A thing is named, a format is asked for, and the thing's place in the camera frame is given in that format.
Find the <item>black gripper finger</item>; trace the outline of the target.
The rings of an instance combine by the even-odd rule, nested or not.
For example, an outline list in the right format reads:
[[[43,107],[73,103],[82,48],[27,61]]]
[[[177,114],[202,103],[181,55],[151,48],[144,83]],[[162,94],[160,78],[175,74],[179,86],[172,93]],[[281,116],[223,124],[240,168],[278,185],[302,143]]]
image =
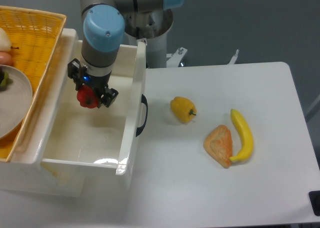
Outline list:
[[[105,86],[103,88],[99,88],[96,90],[96,97],[98,99],[97,107],[100,108],[101,106],[105,106],[109,108],[114,101],[116,100],[119,92],[114,88],[109,88]]]

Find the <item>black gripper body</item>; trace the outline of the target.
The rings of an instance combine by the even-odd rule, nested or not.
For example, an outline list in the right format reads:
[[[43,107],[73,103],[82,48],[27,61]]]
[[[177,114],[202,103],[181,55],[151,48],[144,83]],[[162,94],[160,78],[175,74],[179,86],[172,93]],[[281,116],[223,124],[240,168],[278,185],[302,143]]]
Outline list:
[[[75,90],[79,91],[87,86],[95,95],[104,95],[109,89],[109,79],[112,71],[109,67],[104,70],[100,67],[82,64],[77,58],[74,58],[67,65],[67,76],[73,80]]]

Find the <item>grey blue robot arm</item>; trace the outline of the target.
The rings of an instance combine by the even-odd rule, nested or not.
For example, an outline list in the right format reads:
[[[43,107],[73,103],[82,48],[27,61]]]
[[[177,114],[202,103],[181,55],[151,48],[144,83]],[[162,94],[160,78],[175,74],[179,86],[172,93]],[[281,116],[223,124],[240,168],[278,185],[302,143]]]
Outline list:
[[[80,58],[67,66],[82,107],[109,107],[118,92],[108,85],[124,38],[146,41],[146,66],[167,65],[167,33],[172,10],[185,0],[80,0],[82,47]]]

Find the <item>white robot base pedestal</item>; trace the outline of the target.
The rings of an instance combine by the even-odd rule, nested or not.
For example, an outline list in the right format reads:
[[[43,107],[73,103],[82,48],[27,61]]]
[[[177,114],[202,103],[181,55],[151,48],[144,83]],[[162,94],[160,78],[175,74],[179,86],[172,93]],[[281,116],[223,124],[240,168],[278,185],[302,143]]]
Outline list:
[[[179,47],[174,53],[167,52],[167,36],[174,16],[171,9],[154,10],[144,13],[124,15],[126,41],[135,46],[138,42],[146,44],[146,66],[148,68],[183,67],[183,59],[188,50]]]

